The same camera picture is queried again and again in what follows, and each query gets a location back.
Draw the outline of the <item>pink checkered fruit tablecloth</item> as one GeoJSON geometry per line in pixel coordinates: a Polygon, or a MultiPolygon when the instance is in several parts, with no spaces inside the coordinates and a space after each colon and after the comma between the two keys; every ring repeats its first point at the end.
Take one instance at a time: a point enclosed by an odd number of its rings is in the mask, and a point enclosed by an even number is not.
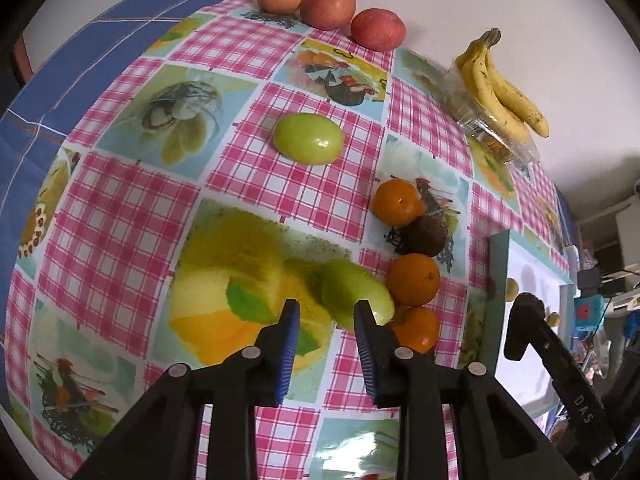
{"type": "Polygon", "coordinates": [[[29,397],[2,403],[53,469],[70,477],[170,364],[220,362],[294,298],[294,372],[283,405],[257,413],[259,475],[393,477],[397,414],[374,408],[354,336],[316,293],[325,262],[382,278],[395,260],[370,207],[378,185],[415,184],[448,229],[428,305],[440,364],[470,355],[491,235],[518,232],[568,270],[549,177],[468,139],[436,76],[407,49],[371,52],[224,0],[172,24],[107,87],[44,174],[10,288],[29,397]],[[335,162],[278,152],[273,128],[292,113],[341,127],[335,162]]]}

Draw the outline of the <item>orange mandarin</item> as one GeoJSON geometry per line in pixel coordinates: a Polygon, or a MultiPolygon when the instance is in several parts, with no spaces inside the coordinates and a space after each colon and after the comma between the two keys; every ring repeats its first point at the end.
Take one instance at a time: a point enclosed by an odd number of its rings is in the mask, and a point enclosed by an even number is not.
{"type": "Polygon", "coordinates": [[[436,262],[422,254],[396,259],[388,269],[386,287],[394,300],[406,307],[428,304],[439,290],[440,273],[436,262]]]}
{"type": "Polygon", "coordinates": [[[426,213],[416,187],[398,178],[391,178],[378,187],[371,207],[375,217],[392,228],[408,226],[426,213]]]}
{"type": "Polygon", "coordinates": [[[439,335],[439,319],[426,307],[398,311],[388,327],[402,346],[422,354],[435,347],[439,335]]]}

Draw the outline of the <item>tan round longan fruit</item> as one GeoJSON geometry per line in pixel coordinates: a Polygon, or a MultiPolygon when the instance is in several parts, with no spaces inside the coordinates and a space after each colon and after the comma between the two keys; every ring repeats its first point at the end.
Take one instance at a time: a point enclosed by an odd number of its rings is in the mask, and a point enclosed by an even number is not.
{"type": "Polygon", "coordinates": [[[506,279],[506,302],[512,302],[520,293],[520,285],[514,278],[506,279]]]}

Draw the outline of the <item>red apple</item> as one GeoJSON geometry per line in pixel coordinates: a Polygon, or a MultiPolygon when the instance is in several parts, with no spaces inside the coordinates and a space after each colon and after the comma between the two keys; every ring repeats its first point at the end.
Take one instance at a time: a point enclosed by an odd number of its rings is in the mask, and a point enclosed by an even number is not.
{"type": "Polygon", "coordinates": [[[345,28],[355,15],[357,0],[304,0],[300,18],[308,26],[321,30],[345,28]]]}
{"type": "Polygon", "coordinates": [[[350,23],[356,44],[376,52],[393,51],[405,40],[406,25],[393,11],[371,8],[358,13],[350,23]]]}

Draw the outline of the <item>clear plastic fruit container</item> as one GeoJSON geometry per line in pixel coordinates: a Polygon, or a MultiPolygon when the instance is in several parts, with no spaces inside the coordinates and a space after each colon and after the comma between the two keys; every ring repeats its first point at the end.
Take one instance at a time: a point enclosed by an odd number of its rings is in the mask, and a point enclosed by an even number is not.
{"type": "Polygon", "coordinates": [[[514,162],[519,167],[539,162],[532,137],[528,136],[525,142],[521,142],[501,133],[495,118],[466,90],[454,64],[442,76],[442,106],[465,134],[484,144],[499,162],[514,162]]]}

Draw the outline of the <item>white wooden shelf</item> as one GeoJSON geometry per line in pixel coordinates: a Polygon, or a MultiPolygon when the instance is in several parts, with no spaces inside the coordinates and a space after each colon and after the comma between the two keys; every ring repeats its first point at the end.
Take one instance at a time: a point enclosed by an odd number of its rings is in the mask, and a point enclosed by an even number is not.
{"type": "Polygon", "coordinates": [[[600,266],[603,281],[639,276],[639,199],[633,195],[576,221],[579,269],[600,266]]]}

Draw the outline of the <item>teal toy box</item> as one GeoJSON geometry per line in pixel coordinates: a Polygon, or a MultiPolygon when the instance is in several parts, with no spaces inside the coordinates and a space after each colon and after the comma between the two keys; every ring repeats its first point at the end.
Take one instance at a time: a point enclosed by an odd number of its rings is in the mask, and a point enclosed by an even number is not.
{"type": "Polygon", "coordinates": [[[600,294],[574,299],[575,330],[590,333],[597,330],[606,311],[605,298],[600,294]]]}

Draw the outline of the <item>red apple right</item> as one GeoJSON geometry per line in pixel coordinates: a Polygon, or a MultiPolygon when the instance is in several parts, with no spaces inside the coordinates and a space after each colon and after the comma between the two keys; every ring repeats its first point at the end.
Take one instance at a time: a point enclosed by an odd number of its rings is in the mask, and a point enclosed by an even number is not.
{"type": "Polygon", "coordinates": [[[358,13],[350,23],[356,44],[376,52],[393,51],[405,40],[406,25],[393,11],[371,8],[358,13]]]}

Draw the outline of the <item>blue checkered cloth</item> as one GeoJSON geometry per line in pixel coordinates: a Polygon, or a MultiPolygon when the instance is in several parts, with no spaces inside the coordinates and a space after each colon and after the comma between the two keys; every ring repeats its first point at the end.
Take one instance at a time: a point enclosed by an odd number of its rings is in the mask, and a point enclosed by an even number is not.
{"type": "Polygon", "coordinates": [[[18,240],[44,174],[107,87],[172,24],[224,0],[124,0],[67,40],[1,117],[1,401],[26,403],[27,365],[11,311],[18,240]]]}

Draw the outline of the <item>small tan round fruit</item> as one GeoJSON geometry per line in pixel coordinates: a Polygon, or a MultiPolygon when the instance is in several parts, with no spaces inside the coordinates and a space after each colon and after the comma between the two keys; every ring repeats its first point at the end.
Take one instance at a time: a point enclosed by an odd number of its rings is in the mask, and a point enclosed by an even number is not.
{"type": "Polygon", "coordinates": [[[561,317],[558,312],[551,312],[547,316],[547,324],[553,328],[558,327],[560,325],[561,317]]]}

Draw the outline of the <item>red apple middle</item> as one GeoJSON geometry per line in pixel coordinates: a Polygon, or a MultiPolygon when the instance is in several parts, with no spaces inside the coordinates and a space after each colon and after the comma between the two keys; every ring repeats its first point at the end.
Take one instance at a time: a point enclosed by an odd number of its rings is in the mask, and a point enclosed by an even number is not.
{"type": "Polygon", "coordinates": [[[300,18],[308,26],[321,30],[345,28],[355,15],[357,0],[304,0],[300,18]]]}

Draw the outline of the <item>green apple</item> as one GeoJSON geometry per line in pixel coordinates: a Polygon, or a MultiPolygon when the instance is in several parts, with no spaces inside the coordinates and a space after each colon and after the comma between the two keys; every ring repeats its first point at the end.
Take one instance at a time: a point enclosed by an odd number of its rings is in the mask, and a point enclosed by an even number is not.
{"type": "Polygon", "coordinates": [[[341,127],[318,114],[286,114],[273,128],[273,143],[278,152],[307,166],[332,164],[340,157],[344,142],[341,127]]]}
{"type": "Polygon", "coordinates": [[[381,281],[358,264],[342,259],[328,261],[321,272],[322,306],[344,330],[354,331],[354,309],[360,300],[369,303],[378,325],[394,317],[394,300],[381,281]]]}

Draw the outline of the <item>dark round passion fruit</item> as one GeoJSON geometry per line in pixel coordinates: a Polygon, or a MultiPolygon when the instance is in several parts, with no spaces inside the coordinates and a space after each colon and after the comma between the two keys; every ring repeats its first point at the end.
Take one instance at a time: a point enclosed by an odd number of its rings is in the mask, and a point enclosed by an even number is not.
{"type": "Polygon", "coordinates": [[[424,214],[398,230],[396,252],[435,257],[445,248],[447,240],[448,229],[442,219],[424,214]]]}

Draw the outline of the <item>white tray teal rim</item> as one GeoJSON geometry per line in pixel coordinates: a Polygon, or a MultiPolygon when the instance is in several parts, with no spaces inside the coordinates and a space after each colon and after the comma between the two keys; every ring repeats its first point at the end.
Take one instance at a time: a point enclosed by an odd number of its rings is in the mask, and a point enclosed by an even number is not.
{"type": "Polygon", "coordinates": [[[512,230],[489,239],[489,281],[480,362],[536,418],[559,402],[540,354],[570,342],[575,286],[512,230]]]}

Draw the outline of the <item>yellow banana bunch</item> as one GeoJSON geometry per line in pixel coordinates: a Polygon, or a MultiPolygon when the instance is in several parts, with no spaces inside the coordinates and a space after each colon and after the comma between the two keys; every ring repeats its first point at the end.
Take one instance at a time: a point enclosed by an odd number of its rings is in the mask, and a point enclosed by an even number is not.
{"type": "Polygon", "coordinates": [[[548,138],[549,124],[538,107],[496,69],[491,48],[500,39],[500,29],[491,28],[456,57],[454,62],[465,88],[489,114],[498,133],[520,143],[530,140],[530,130],[548,138]]]}

